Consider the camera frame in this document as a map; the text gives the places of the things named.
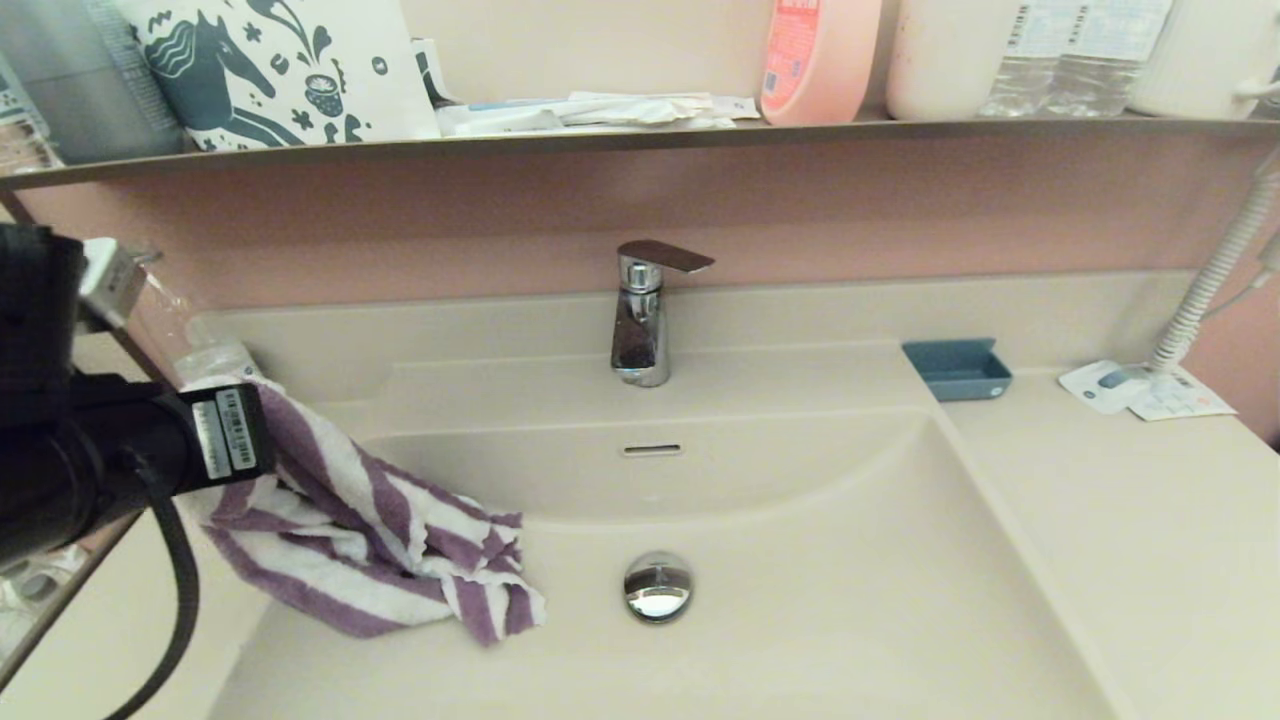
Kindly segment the purple white striped towel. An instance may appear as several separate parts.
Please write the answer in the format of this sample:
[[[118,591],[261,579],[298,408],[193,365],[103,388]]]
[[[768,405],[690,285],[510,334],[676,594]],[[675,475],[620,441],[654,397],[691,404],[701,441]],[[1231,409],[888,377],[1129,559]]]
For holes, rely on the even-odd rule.
[[[186,389],[225,386],[259,392],[275,462],[182,503],[241,580],[361,639],[453,619],[490,647],[547,623],[520,512],[388,462],[273,380],[211,375]]]

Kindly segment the chrome faucet lever handle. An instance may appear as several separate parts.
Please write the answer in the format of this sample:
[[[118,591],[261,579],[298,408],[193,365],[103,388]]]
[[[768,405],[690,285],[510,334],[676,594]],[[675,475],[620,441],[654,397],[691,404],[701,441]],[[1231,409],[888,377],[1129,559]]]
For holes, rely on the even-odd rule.
[[[716,264],[714,258],[681,249],[657,240],[635,240],[617,247],[622,263],[646,263],[685,274],[703,272]]]

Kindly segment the chrome faucet body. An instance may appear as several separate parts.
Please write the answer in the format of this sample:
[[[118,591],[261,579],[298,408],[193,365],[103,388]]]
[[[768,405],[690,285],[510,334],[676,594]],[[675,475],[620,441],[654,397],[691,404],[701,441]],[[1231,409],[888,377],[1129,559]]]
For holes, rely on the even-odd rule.
[[[663,286],[658,264],[620,256],[611,368],[628,386],[649,389],[669,379]]]

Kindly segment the gray pouch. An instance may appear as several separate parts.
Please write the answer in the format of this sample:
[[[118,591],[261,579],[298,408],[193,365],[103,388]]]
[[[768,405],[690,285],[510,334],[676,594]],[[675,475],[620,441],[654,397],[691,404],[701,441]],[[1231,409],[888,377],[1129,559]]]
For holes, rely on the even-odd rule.
[[[186,146],[118,0],[0,0],[0,55],[67,165],[168,156]]]

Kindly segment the white horse print bag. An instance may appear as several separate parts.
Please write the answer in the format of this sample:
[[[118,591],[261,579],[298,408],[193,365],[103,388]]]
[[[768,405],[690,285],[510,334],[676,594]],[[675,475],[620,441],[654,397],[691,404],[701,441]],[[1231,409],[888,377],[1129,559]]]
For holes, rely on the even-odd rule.
[[[113,0],[205,152],[436,138],[401,0]]]

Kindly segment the small black white box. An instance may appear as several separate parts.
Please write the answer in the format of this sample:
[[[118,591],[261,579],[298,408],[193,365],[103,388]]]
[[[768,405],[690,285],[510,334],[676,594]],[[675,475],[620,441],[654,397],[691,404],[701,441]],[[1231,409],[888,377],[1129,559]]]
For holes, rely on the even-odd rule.
[[[436,42],[433,38],[415,36],[411,38],[411,47],[431,105],[434,108],[462,105],[463,102],[447,86]]]

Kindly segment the white tube blue stripe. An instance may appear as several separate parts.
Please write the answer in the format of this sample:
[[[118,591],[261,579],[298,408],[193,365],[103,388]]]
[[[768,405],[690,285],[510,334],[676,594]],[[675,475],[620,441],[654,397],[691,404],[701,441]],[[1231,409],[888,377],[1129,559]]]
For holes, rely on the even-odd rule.
[[[438,108],[435,118],[445,137],[489,137],[558,132],[564,123],[557,114],[566,97],[520,102],[488,102]]]

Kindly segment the chrome drain stopper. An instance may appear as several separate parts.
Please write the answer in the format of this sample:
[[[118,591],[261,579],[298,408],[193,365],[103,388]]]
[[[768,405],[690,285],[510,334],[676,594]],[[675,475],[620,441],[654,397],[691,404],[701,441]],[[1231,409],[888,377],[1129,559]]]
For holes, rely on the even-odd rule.
[[[653,625],[673,623],[691,606],[692,568],[676,553],[646,552],[627,568],[622,588],[632,618]]]

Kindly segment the flat white packet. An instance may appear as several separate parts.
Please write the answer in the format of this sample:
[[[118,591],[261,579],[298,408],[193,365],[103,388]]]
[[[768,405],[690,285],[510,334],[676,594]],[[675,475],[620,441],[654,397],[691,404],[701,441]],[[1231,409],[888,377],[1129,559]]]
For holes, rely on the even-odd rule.
[[[663,126],[716,114],[709,95],[575,94],[559,114],[564,126]]]

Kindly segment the white plastic jar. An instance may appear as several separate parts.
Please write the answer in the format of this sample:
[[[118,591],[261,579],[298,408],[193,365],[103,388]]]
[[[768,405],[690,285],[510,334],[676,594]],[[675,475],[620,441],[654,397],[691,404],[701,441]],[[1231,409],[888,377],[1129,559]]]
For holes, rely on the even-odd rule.
[[[886,90],[895,120],[969,120],[1004,60],[1019,0],[900,0]]]

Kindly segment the white card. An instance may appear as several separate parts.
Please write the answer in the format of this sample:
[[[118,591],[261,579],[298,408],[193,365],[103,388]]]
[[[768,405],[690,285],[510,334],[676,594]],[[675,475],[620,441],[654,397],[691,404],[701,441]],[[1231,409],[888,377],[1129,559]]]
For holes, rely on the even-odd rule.
[[[1152,380],[1140,365],[1102,360],[1059,378],[1060,386],[1089,409],[1112,416],[1149,396]]]

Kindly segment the clear plastic water bottle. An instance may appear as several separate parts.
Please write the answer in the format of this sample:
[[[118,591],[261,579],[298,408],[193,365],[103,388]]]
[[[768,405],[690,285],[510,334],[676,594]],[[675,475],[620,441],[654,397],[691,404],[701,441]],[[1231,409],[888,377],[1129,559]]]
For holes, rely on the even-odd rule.
[[[1019,0],[980,117],[1028,117],[1039,110],[1068,42],[1070,5],[1070,0]]]
[[[1074,0],[1075,18],[1044,110],[1117,117],[1161,38],[1175,0]]]

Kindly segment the white printed leaflet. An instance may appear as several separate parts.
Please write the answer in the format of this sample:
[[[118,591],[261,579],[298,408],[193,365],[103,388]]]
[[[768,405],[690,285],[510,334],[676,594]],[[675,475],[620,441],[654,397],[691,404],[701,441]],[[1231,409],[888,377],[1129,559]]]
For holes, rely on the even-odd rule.
[[[1129,405],[1143,421],[1170,421],[1202,416],[1235,416],[1236,410],[1183,368],[1148,372],[1148,386]]]

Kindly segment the white ribbed mug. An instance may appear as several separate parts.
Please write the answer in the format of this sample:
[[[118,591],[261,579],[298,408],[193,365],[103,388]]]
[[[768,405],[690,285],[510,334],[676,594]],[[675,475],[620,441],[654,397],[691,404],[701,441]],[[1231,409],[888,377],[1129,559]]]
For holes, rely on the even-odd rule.
[[[1280,0],[1175,0],[1126,109],[1244,120],[1263,101],[1280,102]]]

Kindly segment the brown wall shelf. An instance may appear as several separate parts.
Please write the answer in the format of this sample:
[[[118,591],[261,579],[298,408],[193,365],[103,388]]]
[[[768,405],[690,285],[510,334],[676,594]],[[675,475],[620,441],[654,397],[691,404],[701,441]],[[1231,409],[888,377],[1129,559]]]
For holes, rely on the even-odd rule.
[[[1238,138],[1280,138],[1280,120],[1202,120],[1142,117],[1135,114],[1115,118],[979,118],[950,122],[877,119],[842,126],[739,126],[732,129],[502,135],[397,142],[334,143],[234,152],[188,152],[129,161],[68,167],[18,176],[0,176],[0,193],[128,179],[141,176],[234,170],[252,167],[334,165],[347,161],[415,158],[484,158],[521,154],[740,149],[795,143],[842,143],[863,140],[969,138],[992,135],[1208,135]]]

